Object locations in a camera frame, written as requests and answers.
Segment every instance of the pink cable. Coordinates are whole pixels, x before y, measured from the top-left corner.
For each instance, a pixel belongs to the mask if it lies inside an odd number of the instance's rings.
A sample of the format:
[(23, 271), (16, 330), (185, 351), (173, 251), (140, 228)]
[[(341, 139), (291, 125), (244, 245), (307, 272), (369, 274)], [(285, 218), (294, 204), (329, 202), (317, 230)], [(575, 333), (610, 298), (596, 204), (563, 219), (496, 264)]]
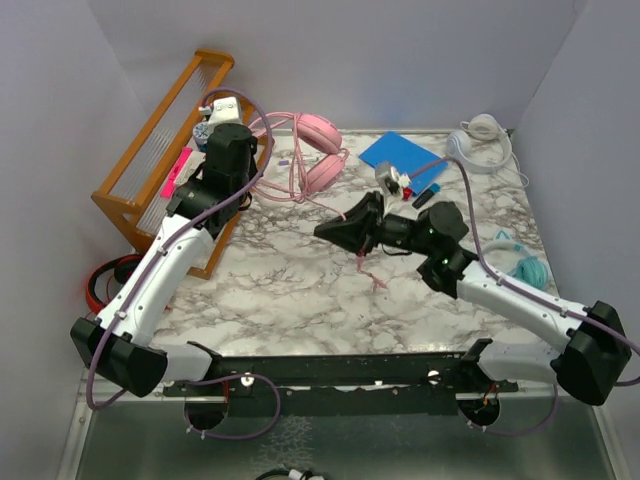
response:
[(386, 288), (388, 290), (389, 287), (387, 287), (387, 284), (385, 282), (380, 280), (373, 273), (362, 269), (362, 264), (363, 263), (364, 263), (364, 254), (363, 253), (359, 253), (358, 256), (356, 257), (356, 268), (358, 270), (358, 273), (361, 273), (362, 275), (366, 275), (371, 280), (373, 280), (373, 291), (375, 292), (378, 287)]
[[(268, 199), (268, 200), (272, 200), (274, 202), (295, 202), (295, 203), (303, 203), (305, 201), (308, 201), (310, 203), (313, 203), (314, 205), (318, 205), (319, 207), (322, 208), (326, 208), (327, 210), (332, 211), (333, 213), (335, 213), (336, 215), (339, 215), (340, 217), (342, 217), (343, 220), (346, 220), (346, 217), (344, 216), (344, 213), (340, 212), (339, 210), (336, 210), (335, 208), (332, 208), (328, 205), (325, 205), (323, 203), (320, 203), (316, 200), (313, 200), (311, 198), (312, 193), (309, 192), (308, 189), (308, 177), (307, 177), (307, 169), (305, 166), (305, 161), (304, 161), (304, 157), (302, 156), (302, 149), (300, 148), (300, 139), (298, 137), (298, 122), (300, 121), (300, 117), (302, 116), (301, 113), (287, 113), (287, 112), (273, 112), (273, 113), (269, 113), (267, 115), (267, 117), (269, 118), (273, 118), (273, 117), (284, 117), (284, 120), (279, 120), (277, 122), (275, 122), (273, 125), (271, 125), (271, 128), (276, 128), (279, 127), (280, 125), (288, 122), (288, 121), (292, 121), (293, 123), (293, 160), (291, 161), (291, 165), (289, 167), (289, 188), (287, 189), (286, 187), (282, 187), (281, 185), (277, 185), (275, 183), (272, 182), (268, 182), (264, 179), (260, 179), (260, 181), (258, 182), (258, 185), (260, 185), (261, 187), (269, 187), (273, 190), (277, 190), (279, 192), (282, 193), (287, 193), (288, 196), (287, 197), (278, 197), (275, 195), (271, 195), (267, 192), (265, 192), (264, 190), (262, 190), (261, 188), (255, 187), (254, 191)], [(254, 130), (256, 125), (258, 125), (258, 123), (260, 123), (262, 121), (261, 118), (258, 118), (257, 120), (253, 121), (250, 125), (249, 128), (251, 130)], [(265, 130), (258, 130), (258, 131), (254, 131), (254, 135), (256, 137), (260, 137), (262, 135), (265, 134)], [(347, 157), (349, 156), (349, 150), (347, 150), (346, 148), (344, 149), (340, 149), (340, 152), (343, 152), (345, 157), (344, 159), (346, 160)], [(297, 177), (298, 177), (298, 186), (300, 187), (300, 191), (296, 192), (295, 189), (295, 179), (296, 179), (296, 170), (297, 170)]]

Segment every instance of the white headphones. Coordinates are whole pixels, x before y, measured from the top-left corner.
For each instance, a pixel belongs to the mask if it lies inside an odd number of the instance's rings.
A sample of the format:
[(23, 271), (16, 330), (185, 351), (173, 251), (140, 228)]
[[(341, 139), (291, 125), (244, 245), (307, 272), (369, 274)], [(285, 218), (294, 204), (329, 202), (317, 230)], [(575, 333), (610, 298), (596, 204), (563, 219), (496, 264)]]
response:
[(511, 159), (513, 147), (507, 132), (488, 113), (474, 117), (469, 122), (467, 132), (473, 138), (483, 142), (500, 140), (502, 146), (502, 161), (497, 165), (482, 165), (469, 159), (471, 155), (471, 139), (463, 130), (456, 130), (447, 137), (447, 155), (460, 160), (471, 173), (496, 173)]

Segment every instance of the white marble table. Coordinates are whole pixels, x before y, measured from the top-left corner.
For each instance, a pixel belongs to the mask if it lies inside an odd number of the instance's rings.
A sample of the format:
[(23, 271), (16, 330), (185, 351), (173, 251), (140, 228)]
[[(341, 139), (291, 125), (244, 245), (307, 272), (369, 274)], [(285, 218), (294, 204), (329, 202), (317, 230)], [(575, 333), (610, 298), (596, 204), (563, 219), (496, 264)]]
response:
[[(344, 211), (376, 187), (373, 169), (357, 158), (376, 138), (345, 134), (352, 156), (340, 181), (318, 200)], [(444, 153), (445, 135), (407, 138)], [(291, 158), (292, 140), (276, 140), (266, 178), (284, 184), (288, 167), (278, 161)], [(311, 166), (319, 154), (305, 152)], [(501, 151), (497, 144), (485, 144), (474, 154), (490, 162), (499, 160)], [(519, 181), (513, 171), (503, 171), (503, 176)], [(497, 176), (470, 177), (483, 242), (504, 229), (544, 256), (524, 191)], [(438, 182), (442, 191), (436, 198), (455, 201), (468, 221), (457, 169), (450, 166)], [(430, 291), (415, 271), (423, 261), (417, 255), (388, 257), (378, 250), (368, 255), (365, 268), (388, 285), (388, 290), (374, 291), (371, 280), (356, 272), (353, 255), (312, 236), (315, 225), (333, 216), (310, 203), (282, 204), (254, 196), (213, 278), (182, 282), (154, 342), (193, 340), (223, 355), (303, 355), (458, 350), (487, 336), (509, 342), (535, 339), (502, 317)], [(473, 249), (470, 234), (463, 245)], [(489, 260), (508, 270), (518, 257), (496, 252)]]

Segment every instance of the white enclosure wall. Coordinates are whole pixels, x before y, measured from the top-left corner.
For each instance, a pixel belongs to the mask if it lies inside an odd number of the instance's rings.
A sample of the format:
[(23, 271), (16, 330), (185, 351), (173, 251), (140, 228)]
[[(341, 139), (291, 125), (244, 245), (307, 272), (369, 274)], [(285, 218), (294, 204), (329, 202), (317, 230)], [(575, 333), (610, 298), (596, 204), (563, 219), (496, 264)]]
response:
[[(640, 340), (640, 3), (592, 0), (516, 130), (528, 196), (563, 295), (611, 303)], [(638, 375), (637, 359), (625, 377)], [(608, 401), (640, 479), (640, 387)]]
[(84, 0), (4, 0), (0, 58), (0, 477), (51, 479), (83, 283), (126, 248), (90, 194), (144, 115)]
[(513, 127), (584, 0), (88, 0), (145, 111), (193, 51), (267, 110), (344, 128)]

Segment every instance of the blue notebook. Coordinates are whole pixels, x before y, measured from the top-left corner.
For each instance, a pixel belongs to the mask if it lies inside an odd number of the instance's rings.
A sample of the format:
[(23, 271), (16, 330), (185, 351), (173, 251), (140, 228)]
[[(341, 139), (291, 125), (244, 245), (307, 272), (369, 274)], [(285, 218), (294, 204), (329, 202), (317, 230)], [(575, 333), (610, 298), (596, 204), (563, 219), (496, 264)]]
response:
[[(387, 132), (373, 145), (360, 154), (360, 159), (373, 168), (379, 163), (389, 162), (398, 172), (412, 173), (427, 163), (438, 160), (435, 153), (410, 142), (395, 132)], [(418, 195), (431, 185), (434, 180), (447, 168), (447, 163), (431, 167), (411, 180), (409, 188), (414, 195)]]

